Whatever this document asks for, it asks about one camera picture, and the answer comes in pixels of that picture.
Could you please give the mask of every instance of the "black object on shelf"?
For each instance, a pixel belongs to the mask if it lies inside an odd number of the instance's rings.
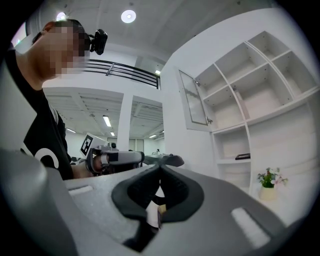
[[[238,154],[235,158],[235,160],[242,160],[242,159],[250,159],[251,155],[250,153],[247,154]]]

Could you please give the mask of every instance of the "ceiling light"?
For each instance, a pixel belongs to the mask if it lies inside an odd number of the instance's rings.
[[[62,21],[62,20],[65,20],[66,19],[66,14],[64,12],[60,12],[58,13],[58,15],[56,16],[56,21]]]
[[[131,23],[136,19],[136,13],[133,10],[126,10],[121,14],[121,20],[124,23]]]
[[[72,133],[75,133],[75,134],[76,134],[76,132],[75,132],[74,130],[71,130],[71,129],[69,129],[69,128],[67,128],[67,130],[70,131],[70,132],[72,132]]]
[[[105,121],[106,126],[111,127],[111,123],[108,116],[104,115],[103,120]]]

